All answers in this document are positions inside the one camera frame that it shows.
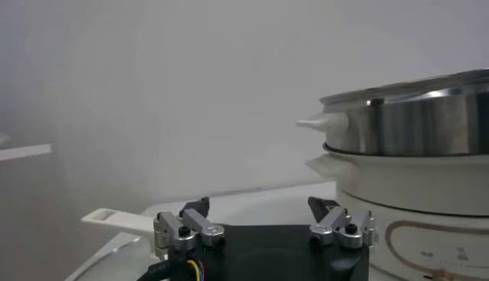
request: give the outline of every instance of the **cable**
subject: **cable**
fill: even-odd
[[[170,262],[167,260],[150,265],[138,281],[159,281],[170,278]]]
[[[187,260],[187,263],[196,271],[196,279],[197,281],[200,281],[200,269],[199,266],[197,266],[197,263],[193,260]]]
[[[200,271],[202,272],[202,281],[206,280],[207,279],[207,275],[206,275],[206,267],[204,266],[204,263],[200,260],[199,261],[199,265],[200,265]]]

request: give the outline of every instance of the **white cooker base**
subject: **white cooker base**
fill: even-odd
[[[346,208],[374,213],[379,241],[371,263],[381,270],[407,280],[442,276],[447,276],[446,280],[489,280],[489,218],[388,208],[340,190],[336,196]]]

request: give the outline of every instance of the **black cable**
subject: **black cable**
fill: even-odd
[[[146,273],[141,275],[137,281],[160,281],[170,278],[170,261],[164,260],[150,265]]]

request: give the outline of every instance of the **pot lid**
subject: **pot lid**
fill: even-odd
[[[489,90],[489,68],[344,92],[326,96],[320,101],[324,104],[326,111],[335,111],[453,95],[470,95],[480,93],[481,88]]]

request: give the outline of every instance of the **white wall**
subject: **white wall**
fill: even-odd
[[[320,110],[318,98],[489,62],[485,0],[4,0],[0,9],[0,81],[20,105],[43,96],[62,186],[51,195],[63,194],[72,218],[53,231],[76,234],[70,247],[50,245],[58,277],[108,237],[76,221],[94,208],[140,212],[316,181],[303,161],[322,152],[322,136],[294,123]]]

